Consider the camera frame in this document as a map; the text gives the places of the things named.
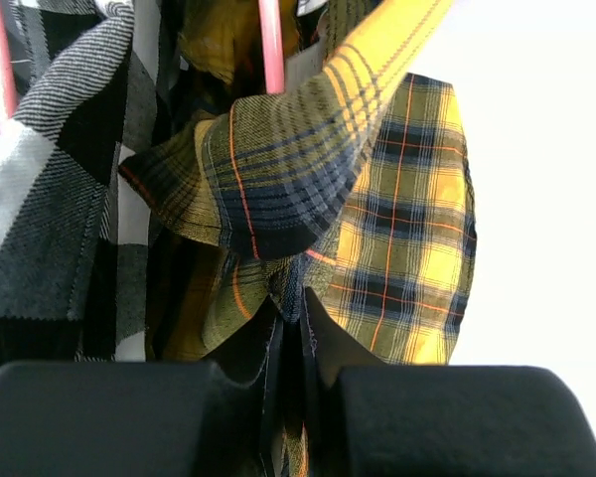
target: garment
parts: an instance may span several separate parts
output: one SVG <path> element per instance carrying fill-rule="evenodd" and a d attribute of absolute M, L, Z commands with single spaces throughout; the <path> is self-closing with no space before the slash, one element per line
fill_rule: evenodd
<path fill-rule="evenodd" d="M 269 292 L 295 320 L 305 284 L 385 361 L 448 361 L 476 244 L 465 139 L 449 84 L 403 79 L 405 69 L 380 63 L 406 45 L 409 24 L 393 22 L 398 33 L 383 57 L 372 48 L 384 18 L 417 21 L 405 11 L 414 2 L 385 2 L 345 41 L 372 8 L 329 3 L 333 57 L 297 91 L 238 99 L 229 114 L 197 117 L 121 166 L 166 227 L 194 241 L 174 246 L 170 281 L 187 289 L 160 288 L 149 306 L 151 314 L 177 315 L 168 317 L 160 358 L 200 358 Z M 406 52 L 396 62 L 408 61 Z M 381 69 L 375 78 L 352 73 Z M 332 84 L 344 85 L 340 94 L 360 93 L 353 112 Z M 172 273 L 161 266 L 162 275 Z M 160 319 L 152 324 L 154 331 Z"/>
<path fill-rule="evenodd" d="M 176 2 L 16 3 L 36 80 L 0 137 L 0 362 L 110 359 L 144 307 L 175 318 L 164 358 L 197 359 L 268 293 L 295 321 L 306 285 L 386 361 L 445 363 L 472 188 L 450 85 L 405 74 L 450 1 L 376 3 L 330 1 L 328 60 L 297 90 L 170 139 Z M 177 237 L 145 304 L 159 224 Z"/>
<path fill-rule="evenodd" d="M 298 47 L 296 1 L 279 0 L 283 53 Z M 232 85 L 236 70 L 249 62 L 254 45 L 260 47 L 258 5 L 254 1 L 187 0 L 179 33 L 182 56 L 200 72 L 210 72 Z"/>
<path fill-rule="evenodd" d="M 0 135 L 0 364 L 109 360 L 144 328 L 159 226 L 116 169 L 171 134 L 173 4 L 12 2 L 32 85 Z"/>

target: black and white checkered fabric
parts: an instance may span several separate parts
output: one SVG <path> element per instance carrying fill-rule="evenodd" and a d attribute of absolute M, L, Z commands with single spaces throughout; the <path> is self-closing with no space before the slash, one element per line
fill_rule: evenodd
<path fill-rule="evenodd" d="M 0 364 L 114 359 L 144 329 L 158 225 L 117 166 L 171 134 L 169 3 L 12 0 L 33 79 L 0 134 Z"/>

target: fabric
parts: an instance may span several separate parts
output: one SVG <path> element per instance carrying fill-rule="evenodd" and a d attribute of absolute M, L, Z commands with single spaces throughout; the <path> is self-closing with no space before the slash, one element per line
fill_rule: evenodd
<path fill-rule="evenodd" d="M 278 6 L 283 52 L 288 56 L 298 47 L 296 0 L 280 0 Z M 181 54 L 198 71 L 232 84 L 252 49 L 262 45 L 257 7 L 257 0 L 188 0 L 179 34 Z"/>
<path fill-rule="evenodd" d="M 321 73 L 171 137 L 177 2 L 14 0 L 34 83 L 0 136 L 0 363 L 113 359 L 146 321 L 149 356 L 198 359 L 268 294 L 295 321 L 304 286 L 382 359 L 446 363 L 473 194 L 452 88 L 406 72 L 450 3 L 331 0 Z"/>
<path fill-rule="evenodd" d="M 406 74 L 442 7 L 331 0 L 320 74 L 195 116 L 121 165 L 174 234 L 149 354 L 199 359 L 268 294 L 295 321 L 312 286 L 383 360 L 448 362 L 474 270 L 474 197 L 452 87 Z M 306 475 L 302 429 L 286 444 L 290 475 Z"/>
<path fill-rule="evenodd" d="M 155 0 L 12 6 L 33 79 L 0 135 L 0 364 L 109 360 L 144 329 L 156 232 L 117 165 L 170 136 L 176 38 Z"/>

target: white background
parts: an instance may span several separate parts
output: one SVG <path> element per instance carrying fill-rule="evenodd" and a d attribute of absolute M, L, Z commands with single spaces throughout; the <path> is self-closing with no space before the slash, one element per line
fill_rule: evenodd
<path fill-rule="evenodd" d="M 411 68 L 452 82 L 476 194 L 453 365 L 535 365 L 596 435 L 596 0 L 456 0 Z"/>

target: yellow plaid fabric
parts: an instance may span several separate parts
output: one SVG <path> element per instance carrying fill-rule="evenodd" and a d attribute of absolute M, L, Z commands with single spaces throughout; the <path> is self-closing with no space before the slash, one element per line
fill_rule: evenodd
<path fill-rule="evenodd" d="M 473 191 L 452 87 L 407 68 L 451 1 L 374 3 L 330 0 L 328 60 L 297 90 L 196 116 L 121 166 L 172 234 L 149 353 L 197 360 L 269 293 L 295 320 L 311 286 L 383 360 L 447 363 L 473 276 Z M 301 442 L 292 475 L 306 475 Z"/>

